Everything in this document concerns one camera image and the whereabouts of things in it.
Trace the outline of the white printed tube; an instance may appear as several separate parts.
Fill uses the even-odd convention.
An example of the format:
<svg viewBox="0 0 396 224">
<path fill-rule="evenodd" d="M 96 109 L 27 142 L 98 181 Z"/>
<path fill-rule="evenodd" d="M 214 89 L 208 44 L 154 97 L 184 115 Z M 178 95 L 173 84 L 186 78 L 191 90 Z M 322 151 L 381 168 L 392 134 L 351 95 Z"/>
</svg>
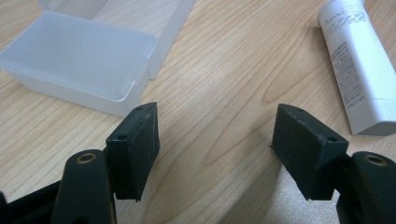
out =
<svg viewBox="0 0 396 224">
<path fill-rule="evenodd" d="M 396 71 L 364 0 L 328 0 L 318 13 L 351 133 L 396 133 Z"/>
</svg>

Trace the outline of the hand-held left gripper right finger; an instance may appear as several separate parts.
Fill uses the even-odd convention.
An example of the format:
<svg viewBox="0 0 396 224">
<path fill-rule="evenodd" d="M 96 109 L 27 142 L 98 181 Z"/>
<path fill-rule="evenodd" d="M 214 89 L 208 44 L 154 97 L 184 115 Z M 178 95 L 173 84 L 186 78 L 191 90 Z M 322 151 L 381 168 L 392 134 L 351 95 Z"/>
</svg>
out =
<svg viewBox="0 0 396 224">
<path fill-rule="evenodd" d="M 305 110 L 279 104 L 271 148 L 307 200 L 330 200 L 348 141 Z"/>
</svg>

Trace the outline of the translucent plastic box with lid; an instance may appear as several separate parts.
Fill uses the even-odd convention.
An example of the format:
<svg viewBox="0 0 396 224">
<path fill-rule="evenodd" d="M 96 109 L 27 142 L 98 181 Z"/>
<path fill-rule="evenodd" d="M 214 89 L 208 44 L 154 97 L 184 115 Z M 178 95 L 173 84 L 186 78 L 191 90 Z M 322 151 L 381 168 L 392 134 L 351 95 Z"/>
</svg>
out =
<svg viewBox="0 0 396 224">
<path fill-rule="evenodd" d="M 139 106 L 196 0 L 37 0 L 42 14 L 0 52 L 32 91 L 125 117 Z"/>
</svg>

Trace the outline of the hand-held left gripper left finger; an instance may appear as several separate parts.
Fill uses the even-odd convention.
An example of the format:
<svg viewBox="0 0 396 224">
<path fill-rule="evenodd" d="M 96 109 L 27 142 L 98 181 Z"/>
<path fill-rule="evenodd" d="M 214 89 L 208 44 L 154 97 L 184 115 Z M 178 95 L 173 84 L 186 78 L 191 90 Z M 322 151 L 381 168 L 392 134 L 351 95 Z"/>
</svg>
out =
<svg viewBox="0 0 396 224">
<path fill-rule="evenodd" d="M 136 107 L 106 140 L 117 199 L 141 200 L 160 147 L 157 103 Z"/>
</svg>

